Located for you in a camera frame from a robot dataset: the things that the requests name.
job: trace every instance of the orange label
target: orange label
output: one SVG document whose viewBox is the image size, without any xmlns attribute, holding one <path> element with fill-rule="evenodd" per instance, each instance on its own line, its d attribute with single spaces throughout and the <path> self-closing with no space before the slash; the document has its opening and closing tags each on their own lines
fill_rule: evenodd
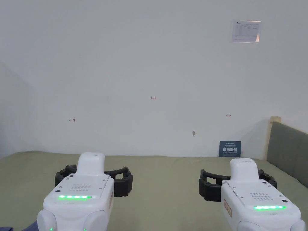
<svg viewBox="0 0 308 231">
<path fill-rule="evenodd" d="M 110 201 L 109 201 L 109 208 L 111 207 L 112 198 L 113 198 L 113 192 L 112 192 L 111 197 L 110 197 Z"/>
<path fill-rule="evenodd" d="M 225 199 L 224 199 L 224 205 L 225 205 L 225 208 L 228 211 L 230 217 L 232 217 L 232 210 L 231 210 L 230 206 L 228 205 L 228 203 L 226 202 Z"/>
</svg>

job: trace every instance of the gray upholstered headboard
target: gray upholstered headboard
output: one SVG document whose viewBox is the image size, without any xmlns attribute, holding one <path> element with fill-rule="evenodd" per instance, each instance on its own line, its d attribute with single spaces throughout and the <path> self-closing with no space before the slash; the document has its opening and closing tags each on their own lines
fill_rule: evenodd
<svg viewBox="0 0 308 231">
<path fill-rule="evenodd" d="M 308 187 L 308 134 L 272 118 L 270 126 L 267 161 Z"/>
</svg>

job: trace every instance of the white plastic housing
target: white plastic housing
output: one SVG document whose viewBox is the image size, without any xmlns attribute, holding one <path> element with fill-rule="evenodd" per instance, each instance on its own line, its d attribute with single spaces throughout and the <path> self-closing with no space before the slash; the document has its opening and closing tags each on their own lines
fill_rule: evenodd
<svg viewBox="0 0 308 231">
<path fill-rule="evenodd" d="M 298 207 L 259 179 L 252 159 L 232 159 L 230 167 L 231 179 L 221 186 L 221 205 L 233 231 L 305 231 Z"/>
<path fill-rule="evenodd" d="M 39 231 L 105 231 L 113 206 L 114 179 L 104 174 L 102 153 L 83 153 L 76 174 L 44 199 Z"/>
</svg>

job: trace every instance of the wooden bed post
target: wooden bed post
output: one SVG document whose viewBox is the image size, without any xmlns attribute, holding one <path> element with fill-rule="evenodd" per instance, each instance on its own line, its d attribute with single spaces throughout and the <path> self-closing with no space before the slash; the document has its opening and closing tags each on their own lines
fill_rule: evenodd
<svg viewBox="0 0 308 231">
<path fill-rule="evenodd" d="M 268 127 L 267 127 L 266 142 L 265 142 L 265 148 L 264 148 L 264 160 L 267 160 L 267 149 L 269 147 L 270 133 L 271 133 L 271 130 L 272 130 L 273 122 L 281 123 L 281 117 L 279 117 L 279 116 L 271 116 L 270 117 L 269 124 L 268 124 Z"/>
</svg>

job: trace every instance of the mattress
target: mattress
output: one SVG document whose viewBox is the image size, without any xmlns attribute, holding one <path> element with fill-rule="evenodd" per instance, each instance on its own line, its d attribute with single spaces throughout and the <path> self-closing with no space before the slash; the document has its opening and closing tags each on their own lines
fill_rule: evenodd
<svg viewBox="0 0 308 231">
<path fill-rule="evenodd" d="M 79 155 L 19 152 L 0 159 L 0 227 L 20 231 L 32 224 L 43 200 L 54 188 L 55 173 L 77 164 Z M 133 179 L 128 197 L 114 199 L 108 231 L 229 230 L 219 202 L 198 193 L 200 169 L 230 175 L 228 157 L 176 158 L 163 156 L 107 156 L 105 170 L 127 166 Z M 294 202 L 308 223 L 308 188 L 264 160 L 258 168 L 274 176 L 278 189 Z"/>
</svg>

